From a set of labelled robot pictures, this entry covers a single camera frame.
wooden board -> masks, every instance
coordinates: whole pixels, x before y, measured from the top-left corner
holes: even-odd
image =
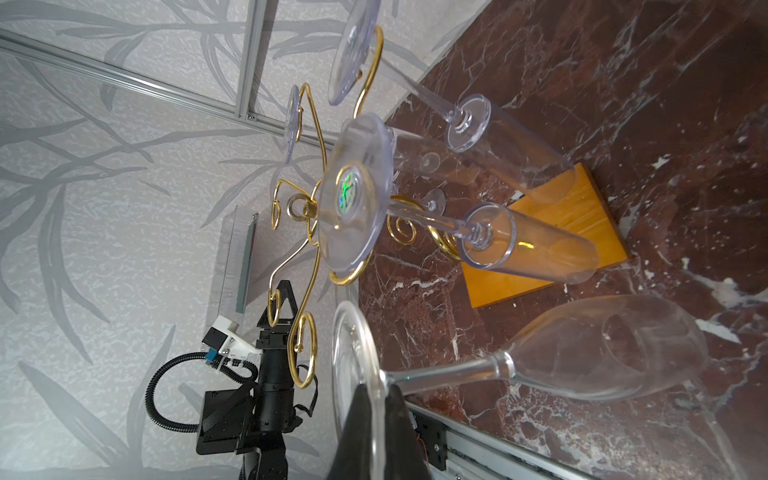
[[[568,195],[556,204],[537,204],[527,197],[514,202],[511,210],[549,223],[590,240],[598,249],[598,268],[614,265],[628,258],[624,241],[618,233],[607,205],[594,184],[592,175],[576,164],[576,179]],[[477,270],[462,262],[472,307],[490,305],[551,285],[547,280]]]

red marble tabletop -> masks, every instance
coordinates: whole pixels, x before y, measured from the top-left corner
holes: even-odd
[[[681,305],[712,362],[612,404],[496,381],[412,401],[599,478],[768,478],[767,51],[765,2],[493,1],[423,84],[452,101],[482,93],[588,165],[631,258],[475,310],[461,268],[425,230],[411,247],[385,231],[360,280],[382,367],[475,358],[553,306],[613,293]],[[415,98],[389,123],[443,135]],[[397,183],[415,198],[438,186]],[[515,193],[485,174],[441,188],[457,217]]]

glass stem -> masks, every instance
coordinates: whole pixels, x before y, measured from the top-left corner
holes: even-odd
[[[403,395],[437,390],[446,386],[479,380],[511,380],[515,376],[515,364],[506,352],[468,362],[432,366],[405,372],[387,372],[387,386],[397,385]]]
[[[426,103],[432,110],[439,113],[450,125],[457,124],[463,119],[464,112],[459,110],[455,104],[445,100],[443,97],[433,94],[420,84],[414,82],[384,58],[379,62],[379,71],[381,71],[389,80],[394,81],[416,97],[419,97],[419,99],[424,101],[424,103]]]
[[[421,225],[434,227],[443,232],[450,233],[454,237],[470,243],[478,250],[487,248],[493,240],[493,231],[490,225],[436,215],[397,201],[389,204],[387,213],[393,217],[413,220]]]

black corrugated tube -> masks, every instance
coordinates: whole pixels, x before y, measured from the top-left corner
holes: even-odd
[[[144,405],[147,407],[147,415],[149,415],[149,418],[152,419],[153,422],[157,423],[164,429],[171,430],[173,432],[197,432],[197,423],[172,422],[171,420],[163,417],[160,412],[158,412],[157,407],[154,405],[154,389],[157,387],[157,383],[160,382],[160,378],[165,375],[165,372],[170,370],[172,367],[178,365],[179,363],[188,362],[189,360],[203,360],[205,359],[205,356],[205,352],[185,353],[183,355],[179,355],[175,359],[169,360],[165,363],[165,365],[160,367],[155,372],[155,374],[152,376],[152,380],[149,381],[149,385],[147,385],[147,393],[144,395]],[[218,369],[219,363],[218,361],[212,362],[210,366]],[[234,370],[225,365],[222,365],[219,371],[238,383],[245,383],[248,380],[255,380],[259,377],[259,369],[251,362],[243,362],[243,367],[250,370],[251,377],[240,376]]]

wallpaper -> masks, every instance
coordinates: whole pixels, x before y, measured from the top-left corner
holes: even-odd
[[[414,80],[421,80],[488,1],[382,0],[378,20],[385,39],[382,56]],[[353,3],[353,0],[280,0],[274,12],[268,10],[273,20],[267,19],[262,42],[268,41],[269,47],[251,94],[257,113],[283,120],[291,86],[301,86],[306,81],[312,88],[323,130],[341,130],[342,123],[352,116],[360,86],[356,85],[341,105],[331,107],[328,80]],[[406,95],[405,89],[379,73],[363,111],[372,111],[386,119]]]
[[[303,235],[290,219],[270,229],[272,187],[314,184],[319,151],[300,144],[286,166],[268,135],[123,90],[108,110],[99,84],[8,55],[0,118],[0,478],[236,478],[235,455],[197,455],[194,435],[149,421],[144,390],[167,359],[200,348],[235,205],[260,215],[240,330],[255,339],[270,268]],[[311,263],[303,254],[284,273],[299,299]],[[326,278],[308,306],[321,395],[286,436],[290,478],[322,478],[336,448],[330,327],[356,288]],[[196,422],[205,390],[233,386],[189,362],[161,381],[158,409]]]
[[[4,0],[0,28],[234,105],[248,3]]]

